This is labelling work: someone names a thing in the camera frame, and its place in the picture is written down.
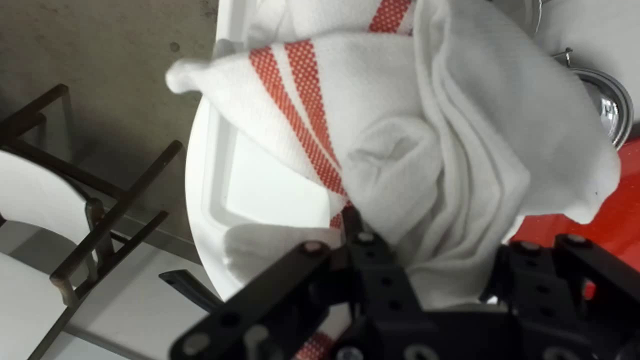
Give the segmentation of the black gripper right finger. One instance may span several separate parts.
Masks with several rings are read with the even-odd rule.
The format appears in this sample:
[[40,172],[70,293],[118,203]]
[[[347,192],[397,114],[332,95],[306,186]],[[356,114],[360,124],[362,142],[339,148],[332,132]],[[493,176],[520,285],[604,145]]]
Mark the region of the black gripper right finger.
[[640,320],[640,272],[574,234],[559,234],[552,248],[502,246],[496,297],[549,318]]

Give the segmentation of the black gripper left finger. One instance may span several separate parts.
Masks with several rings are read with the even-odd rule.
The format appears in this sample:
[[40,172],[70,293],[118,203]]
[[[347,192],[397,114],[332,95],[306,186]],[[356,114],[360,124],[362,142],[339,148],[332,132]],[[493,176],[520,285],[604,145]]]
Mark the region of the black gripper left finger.
[[341,210],[347,264],[356,277],[353,320],[371,326],[416,326],[422,308],[393,253],[353,206]]

